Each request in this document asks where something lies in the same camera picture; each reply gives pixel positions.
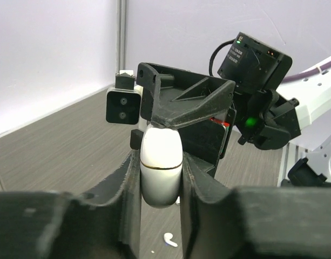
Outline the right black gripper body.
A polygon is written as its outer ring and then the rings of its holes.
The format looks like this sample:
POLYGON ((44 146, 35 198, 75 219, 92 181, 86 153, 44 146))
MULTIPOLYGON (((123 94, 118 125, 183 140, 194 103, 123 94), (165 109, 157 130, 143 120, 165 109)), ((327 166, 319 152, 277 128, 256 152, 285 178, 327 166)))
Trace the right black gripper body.
MULTIPOLYGON (((209 175, 215 174, 218 161, 224 156, 228 134, 224 121, 216 120, 216 116, 183 128, 170 128, 179 132, 183 152, 203 161, 209 175)), ((140 137, 139 149, 143 136, 140 137)))

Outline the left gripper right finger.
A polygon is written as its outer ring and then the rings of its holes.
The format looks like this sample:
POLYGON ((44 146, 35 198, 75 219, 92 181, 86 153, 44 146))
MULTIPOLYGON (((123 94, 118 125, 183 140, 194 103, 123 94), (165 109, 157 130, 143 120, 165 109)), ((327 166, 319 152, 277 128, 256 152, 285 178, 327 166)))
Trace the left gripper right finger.
POLYGON ((331 188, 229 189, 184 154, 184 258, 331 258, 331 188))

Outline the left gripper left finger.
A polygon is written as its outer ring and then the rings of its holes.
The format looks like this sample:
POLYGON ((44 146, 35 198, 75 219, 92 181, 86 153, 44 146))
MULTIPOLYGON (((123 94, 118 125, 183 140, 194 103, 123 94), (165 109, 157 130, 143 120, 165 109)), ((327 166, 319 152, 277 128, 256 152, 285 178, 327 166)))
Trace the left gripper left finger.
POLYGON ((0 192, 0 258, 138 258, 139 152, 87 192, 0 192))

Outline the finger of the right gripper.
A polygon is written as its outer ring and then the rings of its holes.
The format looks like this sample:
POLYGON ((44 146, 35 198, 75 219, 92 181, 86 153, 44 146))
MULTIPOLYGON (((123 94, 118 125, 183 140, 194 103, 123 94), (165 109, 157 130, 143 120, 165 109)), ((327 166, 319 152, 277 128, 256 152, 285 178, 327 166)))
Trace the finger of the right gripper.
POLYGON ((183 128, 226 112, 235 82, 152 63, 139 63, 140 116, 161 128, 183 128))

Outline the white earbud charging case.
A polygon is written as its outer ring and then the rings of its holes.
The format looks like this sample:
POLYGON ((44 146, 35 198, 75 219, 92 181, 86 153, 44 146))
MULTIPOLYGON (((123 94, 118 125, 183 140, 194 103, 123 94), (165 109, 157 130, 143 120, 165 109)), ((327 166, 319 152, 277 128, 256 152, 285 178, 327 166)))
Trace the white earbud charging case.
POLYGON ((149 206, 166 208, 176 202, 182 167, 179 132, 149 124, 140 148, 141 192, 149 206))

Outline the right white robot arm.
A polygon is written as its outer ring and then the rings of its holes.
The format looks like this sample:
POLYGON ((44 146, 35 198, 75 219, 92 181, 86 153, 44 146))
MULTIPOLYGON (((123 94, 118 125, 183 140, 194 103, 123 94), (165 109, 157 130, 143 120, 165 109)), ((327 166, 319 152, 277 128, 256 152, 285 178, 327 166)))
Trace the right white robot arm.
POLYGON ((233 128, 240 144, 279 149, 331 110, 326 64, 288 77, 289 55, 243 32, 227 45, 219 70, 209 74, 138 65, 141 117, 147 121, 139 159, 145 196, 176 195, 183 153, 217 163, 233 128))

